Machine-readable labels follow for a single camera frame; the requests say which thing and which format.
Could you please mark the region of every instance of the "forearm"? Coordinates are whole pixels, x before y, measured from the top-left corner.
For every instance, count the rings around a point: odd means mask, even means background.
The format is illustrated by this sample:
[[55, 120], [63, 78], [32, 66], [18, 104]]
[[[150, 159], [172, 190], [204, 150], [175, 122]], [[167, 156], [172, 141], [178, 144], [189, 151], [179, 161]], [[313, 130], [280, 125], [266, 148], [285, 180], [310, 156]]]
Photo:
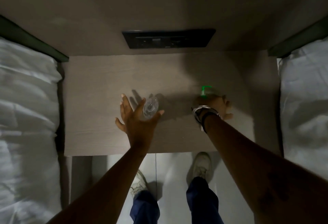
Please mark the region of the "forearm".
[[205, 130], [262, 223], [327, 221], [325, 180], [253, 143], [218, 116], [206, 118]]
[[99, 182], [49, 223], [116, 223], [146, 153], [147, 148], [130, 148]]

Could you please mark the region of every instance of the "navy pants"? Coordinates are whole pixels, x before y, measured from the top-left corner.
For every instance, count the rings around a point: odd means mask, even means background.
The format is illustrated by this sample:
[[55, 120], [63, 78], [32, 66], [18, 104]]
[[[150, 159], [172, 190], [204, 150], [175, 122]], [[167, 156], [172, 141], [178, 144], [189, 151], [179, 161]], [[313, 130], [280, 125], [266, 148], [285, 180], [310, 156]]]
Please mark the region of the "navy pants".
[[[205, 179], [195, 177], [188, 190], [187, 202], [192, 224], [223, 224], [219, 215], [219, 200]], [[141, 191], [133, 199], [130, 216], [134, 224], [156, 224], [159, 218], [157, 201], [149, 191]]]

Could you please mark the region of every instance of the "leg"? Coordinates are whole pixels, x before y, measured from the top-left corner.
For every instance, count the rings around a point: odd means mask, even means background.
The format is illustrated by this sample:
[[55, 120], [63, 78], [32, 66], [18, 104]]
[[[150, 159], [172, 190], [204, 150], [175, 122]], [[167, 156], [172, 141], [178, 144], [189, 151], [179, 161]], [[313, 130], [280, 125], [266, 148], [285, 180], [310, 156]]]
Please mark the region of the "leg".
[[131, 185], [130, 193], [133, 197], [130, 216], [134, 224], [156, 224], [159, 218], [158, 204], [148, 191], [146, 180], [140, 171]]
[[218, 212], [219, 200], [206, 181], [211, 174], [210, 157], [207, 153], [199, 153], [194, 161], [194, 179], [186, 193], [192, 224], [223, 224]]

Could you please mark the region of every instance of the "white bedsheet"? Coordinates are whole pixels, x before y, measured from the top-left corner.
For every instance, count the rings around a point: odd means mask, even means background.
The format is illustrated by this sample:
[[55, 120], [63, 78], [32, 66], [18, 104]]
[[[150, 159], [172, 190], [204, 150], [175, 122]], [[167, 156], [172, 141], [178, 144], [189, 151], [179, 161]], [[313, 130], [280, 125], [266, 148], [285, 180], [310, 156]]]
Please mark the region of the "white bedsheet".
[[61, 210], [53, 58], [0, 39], [0, 223], [46, 223]]
[[328, 40], [293, 51], [279, 73], [285, 158], [328, 180]]

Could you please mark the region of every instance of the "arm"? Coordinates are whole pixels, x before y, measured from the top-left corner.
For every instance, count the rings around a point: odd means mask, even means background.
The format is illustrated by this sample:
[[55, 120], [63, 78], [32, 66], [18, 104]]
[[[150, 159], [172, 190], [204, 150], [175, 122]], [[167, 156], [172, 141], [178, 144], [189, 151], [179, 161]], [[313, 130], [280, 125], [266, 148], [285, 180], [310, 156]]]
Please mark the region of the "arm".
[[133, 112], [129, 101], [122, 95], [121, 117], [115, 123], [127, 133], [131, 148], [125, 155], [84, 195], [79, 197], [62, 212], [52, 218], [48, 224], [106, 223], [115, 224], [121, 213], [129, 188], [146, 156], [154, 129], [164, 111], [159, 111], [149, 121], [139, 119], [145, 99]]
[[[216, 109], [223, 119], [232, 117], [226, 114], [229, 102], [224, 97], [199, 103]], [[204, 121], [208, 137], [260, 223], [327, 223], [327, 181], [253, 143], [218, 116]]]

